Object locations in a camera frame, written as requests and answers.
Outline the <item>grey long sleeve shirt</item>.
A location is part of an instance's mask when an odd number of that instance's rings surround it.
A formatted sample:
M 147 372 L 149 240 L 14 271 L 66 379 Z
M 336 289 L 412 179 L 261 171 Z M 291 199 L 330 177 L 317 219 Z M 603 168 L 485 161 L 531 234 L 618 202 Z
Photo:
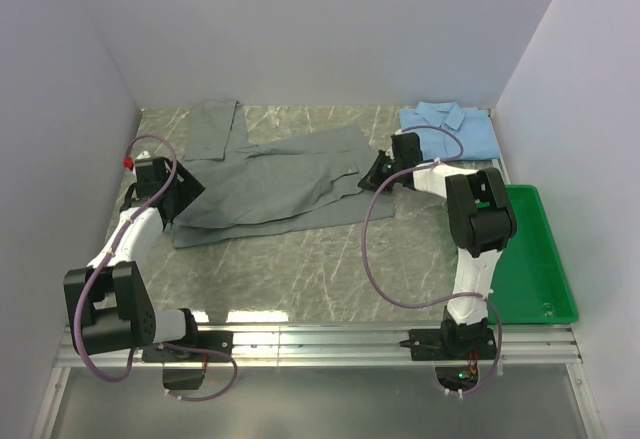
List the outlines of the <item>grey long sleeve shirt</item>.
M 183 165 L 203 192 L 171 227 L 175 248 L 356 224 L 376 152 L 356 125 L 253 144 L 243 108 L 202 101 L 188 115 Z

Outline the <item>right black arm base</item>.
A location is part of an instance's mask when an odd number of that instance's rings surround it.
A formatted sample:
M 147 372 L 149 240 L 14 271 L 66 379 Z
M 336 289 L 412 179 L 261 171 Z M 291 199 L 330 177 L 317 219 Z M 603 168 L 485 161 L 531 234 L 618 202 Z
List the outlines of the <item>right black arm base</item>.
M 398 345 L 409 350 L 413 362 L 434 362 L 437 383 L 446 394 L 460 398 L 480 390 L 498 372 L 502 331 L 495 333 L 484 323 L 410 329 Z

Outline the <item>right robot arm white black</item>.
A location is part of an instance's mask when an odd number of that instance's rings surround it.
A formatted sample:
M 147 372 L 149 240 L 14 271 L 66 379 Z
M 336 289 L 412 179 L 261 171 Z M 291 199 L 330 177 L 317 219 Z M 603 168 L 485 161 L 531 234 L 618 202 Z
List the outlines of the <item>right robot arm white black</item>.
M 395 184 L 446 200 L 449 231 L 458 249 L 453 293 L 434 300 L 445 306 L 438 329 L 409 332 L 401 342 L 414 360 L 494 359 L 496 339 L 488 325 L 487 299 L 497 263 L 517 231 L 517 220 L 500 171 L 426 162 L 414 126 L 391 137 L 358 186 L 379 197 Z

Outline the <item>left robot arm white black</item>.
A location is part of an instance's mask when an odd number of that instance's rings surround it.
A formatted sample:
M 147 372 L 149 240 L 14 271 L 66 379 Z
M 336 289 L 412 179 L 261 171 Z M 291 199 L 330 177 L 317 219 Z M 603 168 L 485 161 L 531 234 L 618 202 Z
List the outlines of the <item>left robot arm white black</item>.
M 180 162 L 165 157 L 136 160 L 133 172 L 135 182 L 105 247 L 64 277 L 69 325 L 88 356 L 166 342 L 177 360 L 189 361 L 202 345 L 192 312 L 154 308 L 139 265 L 205 187 Z

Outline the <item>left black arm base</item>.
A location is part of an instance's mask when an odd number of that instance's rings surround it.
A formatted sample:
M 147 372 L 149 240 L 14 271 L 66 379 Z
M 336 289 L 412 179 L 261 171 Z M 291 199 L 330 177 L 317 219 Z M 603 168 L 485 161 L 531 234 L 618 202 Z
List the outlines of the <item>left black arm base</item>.
M 169 345 L 153 345 L 143 350 L 144 365 L 161 367 L 161 380 L 170 392 L 196 392 L 203 385 L 208 369 L 214 365 L 230 365 L 231 377 L 237 377 L 232 358 L 234 333 L 228 330 L 204 331 L 194 341 L 180 340 Z

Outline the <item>folded light blue shirt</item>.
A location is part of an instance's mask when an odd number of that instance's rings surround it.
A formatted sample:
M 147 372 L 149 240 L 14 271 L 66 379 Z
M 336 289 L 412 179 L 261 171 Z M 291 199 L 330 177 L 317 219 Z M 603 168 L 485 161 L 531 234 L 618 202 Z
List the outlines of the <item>folded light blue shirt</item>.
M 419 102 L 399 111 L 400 128 L 416 133 L 425 161 L 458 158 L 487 161 L 500 157 L 489 111 L 456 102 Z

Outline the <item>green plastic tray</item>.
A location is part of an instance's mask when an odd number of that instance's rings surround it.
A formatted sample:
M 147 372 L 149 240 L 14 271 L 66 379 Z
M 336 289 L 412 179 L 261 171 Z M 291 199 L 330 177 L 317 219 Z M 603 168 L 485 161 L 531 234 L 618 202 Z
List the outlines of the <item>green plastic tray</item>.
M 498 261 L 491 295 L 506 325 L 573 324 L 579 312 L 538 190 L 508 185 L 516 235 Z

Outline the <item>aluminium mounting rail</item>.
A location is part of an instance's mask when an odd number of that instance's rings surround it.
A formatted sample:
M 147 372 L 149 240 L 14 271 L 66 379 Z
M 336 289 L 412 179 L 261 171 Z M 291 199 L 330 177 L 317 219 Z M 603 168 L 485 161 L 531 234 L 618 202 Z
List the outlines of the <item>aluminium mounting rail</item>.
M 95 379 L 71 344 L 57 354 L 36 438 L 601 438 L 582 356 L 566 325 L 505 328 L 495 376 L 467 397 L 437 363 L 413 361 L 402 323 L 234 324 L 234 364 L 213 363 L 220 398 L 165 396 L 161 367 L 137 360 L 119 384 Z

